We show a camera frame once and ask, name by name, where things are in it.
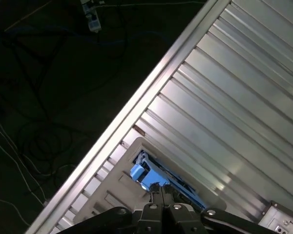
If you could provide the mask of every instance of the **bolt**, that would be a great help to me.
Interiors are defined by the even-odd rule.
[[[179,204],[176,204],[176,205],[174,205],[174,208],[175,208],[176,210],[180,210],[180,209],[182,208],[182,206],[179,205]]]
[[[207,211],[207,214],[209,214],[209,215],[215,215],[215,214],[216,214],[216,211],[208,210],[208,211]]]
[[[118,212],[117,212],[119,215],[124,215],[127,213],[127,211],[125,209],[120,209]]]
[[[152,204],[149,207],[150,207],[150,209],[156,209],[157,208],[157,205],[156,204]]]

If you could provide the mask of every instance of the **blue cable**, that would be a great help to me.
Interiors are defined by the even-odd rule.
[[[92,40],[91,38],[89,37],[85,37],[85,36],[82,36],[82,35],[79,35],[78,33],[68,29],[68,28],[65,28],[63,26],[57,26],[57,25],[50,25],[50,26],[46,26],[45,27],[46,29],[62,29],[64,31],[67,31],[69,33],[72,33],[73,35],[75,35],[76,37],[80,37],[82,39],[84,39],[85,41],[87,42],[90,42],[92,44],[95,44],[95,45],[102,45],[102,46],[112,46],[112,45],[117,45],[117,44],[121,44],[121,43],[124,43],[125,40],[116,40],[116,41],[108,41],[108,42],[96,42],[94,40]],[[21,31],[31,31],[31,30],[37,30],[36,28],[34,27],[31,27],[31,26],[22,26],[22,27],[17,27],[17,28],[12,28],[9,30],[9,32],[11,34],[17,34],[18,32],[21,32]],[[133,36],[131,36],[128,41],[132,41],[140,36],[143,36],[143,35],[146,35],[146,34],[154,34],[154,35],[157,35],[159,37],[161,37],[167,44],[169,44],[169,40],[168,38],[166,38],[162,33],[160,32],[156,32],[156,31],[143,31],[143,32],[140,32],[140,33],[137,33]]]

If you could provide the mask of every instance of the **white cable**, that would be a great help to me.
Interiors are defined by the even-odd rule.
[[[15,154],[18,156],[19,154],[17,153],[17,147],[15,145],[15,143],[13,142],[13,140],[9,137],[9,135],[5,132],[4,128],[2,127],[2,125],[0,124],[0,128],[2,129],[2,131],[4,132],[4,134],[0,131],[0,134],[5,138],[5,140],[8,142],[8,144],[11,146],[11,148],[13,149],[13,151],[15,152]],[[34,166],[34,168],[36,169],[37,172],[41,173],[35,166],[35,164],[33,163],[32,160],[30,160],[29,157],[27,157],[26,155],[24,155],[30,162],[31,164]],[[39,186],[41,192],[42,192],[42,195],[43,195],[43,198],[45,201],[47,201],[46,197],[45,197],[45,194],[44,194],[44,191],[42,189],[42,187],[40,186],[40,184],[36,181],[36,179],[31,175],[31,173],[29,172],[28,168],[24,165],[23,161],[19,158],[21,164],[23,165],[23,167],[27,170],[27,172],[29,173],[29,175],[33,178],[33,180],[36,182],[36,184]]]
[[[27,184],[27,181],[26,181],[26,179],[25,179],[25,177],[24,177],[24,175],[23,175],[23,173],[22,173],[22,171],[21,171],[21,169],[20,169],[20,166],[18,165],[18,163],[15,161],[15,159],[12,157],[12,156],[10,156],[3,148],[2,148],[2,146],[0,145],[0,148],[2,149],[2,151],[3,152],[5,152],[5,154],[6,155],[8,155],[14,162],[15,162],[15,164],[16,164],[16,166],[18,167],[18,170],[19,170],[19,172],[21,173],[21,176],[23,177],[23,179],[24,179],[24,182],[25,182],[25,184],[26,184],[26,186],[27,186],[27,188],[28,188],[28,190],[30,191],[30,193],[38,200],[38,202],[40,203],[40,204],[42,204],[43,205],[43,203],[40,201],[40,199],[30,190],[30,187],[29,187],[29,185]]]
[[[18,153],[17,153],[17,151],[16,151],[16,150],[18,150],[18,148],[17,148],[17,146],[15,145],[14,141],[9,137],[9,135],[6,133],[6,131],[4,130],[4,128],[2,127],[1,124],[0,124],[0,128],[1,128],[1,130],[3,131],[3,133],[0,131],[0,134],[6,139],[6,141],[7,141],[8,144],[11,146],[11,148],[12,148],[13,151],[16,153],[16,155],[18,155]],[[30,161],[30,163],[33,165],[33,167],[35,168],[35,170],[36,170],[37,172],[39,172],[42,176],[49,176],[49,175],[50,175],[50,174],[42,174],[42,173],[38,170],[38,168],[36,167],[36,165],[33,163],[33,161],[32,161],[29,157],[27,157],[27,156],[24,155],[24,154],[23,154],[23,156],[24,156],[25,158],[27,158],[28,161]]]
[[[25,221],[25,219],[22,217],[22,215],[20,214],[18,208],[13,203],[8,202],[8,201],[4,201],[4,200],[1,200],[1,199],[0,199],[0,202],[3,202],[3,203],[6,203],[6,204],[9,204],[9,205],[13,206],[14,209],[16,210],[16,212],[18,213],[19,217],[21,218],[21,220],[24,222],[24,224],[26,224],[27,226],[30,226],[29,223],[27,223]]]
[[[120,4],[120,5],[99,5],[96,8],[101,7],[123,7],[123,6],[153,6],[153,5],[182,5],[182,4],[205,4],[201,1],[184,1],[184,2],[163,2],[163,3],[133,3],[133,4]]]

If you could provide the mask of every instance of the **dark floor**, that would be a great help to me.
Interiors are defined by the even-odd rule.
[[[44,2],[47,1],[2,0],[0,28],[9,27]],[[15,142],[17,153],[1,134],[0,145],[17,161],[30,188],[42,202],[41,190],[20,160],[41,184],[46,199],[50,199],[201,7],[202,4],[192,3],[98,9],[101,32],[87,37],[66,37],[47,71],[37,91],[45,112],[10,44],[2,44],[5,40],[0,40],[0,123]],[[53,28],[56,25],[58,31],[66,28],[88,32],[79,0],[54,0],[21,21],[10,33],[32,33],[29,26],[50,25]],[[18,37],[40,55],[49,55],[60,38]],[[102,45],[116,40],[127,43]],[[23,50],[16,48],[16,52],[29,79],[38,84],[42,66]],[[16,164],[5,152],[0,148],[0,199],[13,203],[31,223],[43,206],[29,193]],[[23,155],[42,173],[53,175],[37,173]],[[17,234],[25,230],[26,225],[16,210],[0,202],[0,233]]]

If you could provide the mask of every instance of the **metal enclosure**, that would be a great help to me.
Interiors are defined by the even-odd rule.
[[[259,225],[276,233],[293,234],[293,212],[272,201],[271,206],[263,212],[265,215]]]
[[[209,0],[27,234],[71,226],[138,137],[232,214],[293,211],[293,0]]]

